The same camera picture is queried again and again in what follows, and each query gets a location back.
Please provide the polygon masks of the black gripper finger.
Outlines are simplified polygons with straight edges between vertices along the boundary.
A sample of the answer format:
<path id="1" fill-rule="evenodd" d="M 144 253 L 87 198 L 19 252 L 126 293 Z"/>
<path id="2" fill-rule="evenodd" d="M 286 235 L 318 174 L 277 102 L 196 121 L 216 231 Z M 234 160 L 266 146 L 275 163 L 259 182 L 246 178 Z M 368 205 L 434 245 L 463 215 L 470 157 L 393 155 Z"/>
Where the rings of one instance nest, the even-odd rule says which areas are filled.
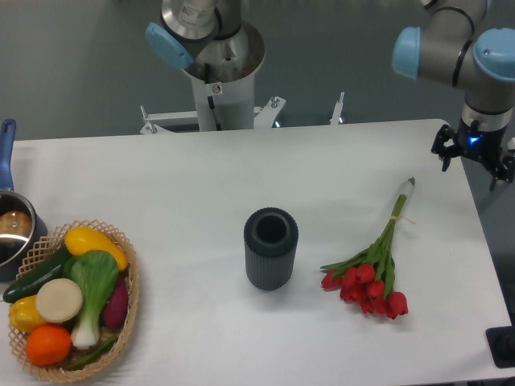
<path id="1" fill-rule="evenodd" d="M 442 162 L 442 172 L 446 172 L 453 158 L 463 155 L 463 147 L 458 142 L 458 134 L 448 125 L 440 127 L 435 135 L 431 153 Z"/>
<path id="2" fill-rule="evenodd" d="M 488 158 L 485 169 L 492 176 L 489 190 L 494 191 L 498 182 L 511 183 L 514 178 L 514 153 L 500 152 Z"/>

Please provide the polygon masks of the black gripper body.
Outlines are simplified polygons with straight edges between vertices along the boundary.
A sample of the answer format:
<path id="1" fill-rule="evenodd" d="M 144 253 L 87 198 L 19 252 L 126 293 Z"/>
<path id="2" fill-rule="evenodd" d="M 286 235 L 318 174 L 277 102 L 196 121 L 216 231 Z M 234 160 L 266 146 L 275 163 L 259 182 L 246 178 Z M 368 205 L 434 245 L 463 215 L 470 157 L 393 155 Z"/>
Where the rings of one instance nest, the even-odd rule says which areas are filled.
<path id="1" fill-rule="evenodd" d="M 481 164 L 497 164 L 501 160 L 501 140 L 505 128 L 484 131 L 477 120 L 459 122 L 455 146 L 459 157 L 465 157 Z"/>

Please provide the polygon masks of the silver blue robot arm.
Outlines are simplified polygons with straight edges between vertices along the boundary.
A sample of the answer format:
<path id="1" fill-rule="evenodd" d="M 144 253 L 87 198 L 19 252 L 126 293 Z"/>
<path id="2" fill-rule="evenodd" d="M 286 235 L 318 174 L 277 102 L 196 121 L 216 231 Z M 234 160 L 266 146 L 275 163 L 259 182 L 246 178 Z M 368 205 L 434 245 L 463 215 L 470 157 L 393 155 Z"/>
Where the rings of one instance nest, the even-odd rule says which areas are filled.
<path id="1" fill-rule="evenodd" d="M 511 183 L 514 156 L 502 140 L 514 114 L 514 30 L 476 31 L 489 1 L 424 1 L 426 28 L 407 27 L 393 47 L 392 68 L 414 80 L 447 84 L 464 92 L 457 129 L 442 125 L 431 151 L 446 170 L 453 158 L 477 162 L 492 183 Z"/>

